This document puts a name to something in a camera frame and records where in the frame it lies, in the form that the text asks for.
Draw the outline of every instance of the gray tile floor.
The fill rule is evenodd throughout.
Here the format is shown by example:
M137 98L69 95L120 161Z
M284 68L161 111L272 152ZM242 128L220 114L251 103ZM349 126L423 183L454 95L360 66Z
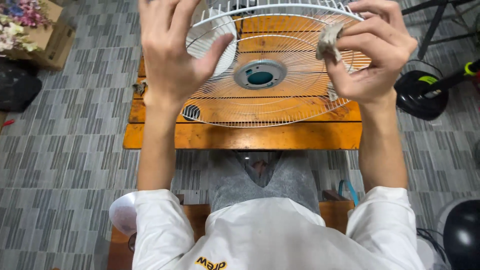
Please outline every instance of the gray tile floor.
M419 0L404 0L402 7ZM61 72L41 72L44 87L15 124L0 134L0 269L105 269L111 235L108 208L135 188L139 151L122 149L141 55L136 1L62 3L62 17L77 29ZM435 9L405 16L419 40ZM471 12L465 19L472 23ZM453 14L448 7L446 17ZM445 19L435 34L464 33ZM444 74L478 57L472 39L431 46L425 61ZM434 72L421 63L405 71ZM445 114L424 122L398 113L409 172L410 201L419 227L433 228L438 210L457 197L480 196L472 148L480 139L479 95L471 83L451 90ZM205 152L178 151L175 193L189 204L207 200L201 165ZM350 179L363 185L357 151L309 151L319 190ZM268 159L251 153L250 161Z

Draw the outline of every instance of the red object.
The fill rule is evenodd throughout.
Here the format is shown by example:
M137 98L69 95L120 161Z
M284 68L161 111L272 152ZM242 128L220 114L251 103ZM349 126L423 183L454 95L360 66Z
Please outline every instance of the red object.
M13 124L13 123L15 123L15 120L14 120L14 119L11 119L11 120L8 120L7 122L3 123L2 126L11 125L11 124Z

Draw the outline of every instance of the right hand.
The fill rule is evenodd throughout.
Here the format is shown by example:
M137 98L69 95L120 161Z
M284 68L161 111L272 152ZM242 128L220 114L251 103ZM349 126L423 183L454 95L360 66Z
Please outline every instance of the right hand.
M381 103L395 95L393 84L417 41L408 34L397 2L360 0L348 6L353 12L363 12L366 20L344 29L336 47L339 51L360 51L372 62L348 74L342 61L335 64L334 57L325 53L328 76L339 97L361 105Z

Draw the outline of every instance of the shirt sleeve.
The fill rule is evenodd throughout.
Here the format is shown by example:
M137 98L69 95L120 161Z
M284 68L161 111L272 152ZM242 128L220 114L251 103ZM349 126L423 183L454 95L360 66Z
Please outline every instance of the shirt sleeve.
M132 270L174 268L195 244L178 198L167 189L137 192L137 239Z
M425 269L417 254L415 213L404 188L370 190L349 213L346 235L398 269Z

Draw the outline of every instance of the blue cable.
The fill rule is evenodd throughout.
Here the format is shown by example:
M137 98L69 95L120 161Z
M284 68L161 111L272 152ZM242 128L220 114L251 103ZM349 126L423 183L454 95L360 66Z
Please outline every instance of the blue cable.
M342 196L344 183L347 185L350 194L352 194L353 204L357 206L357 204L359 203L359 198L357 197L357 193L355 192L355 189L353 189L352 183L350 183L350 181L340 180L340 183L338 184L338 194Z

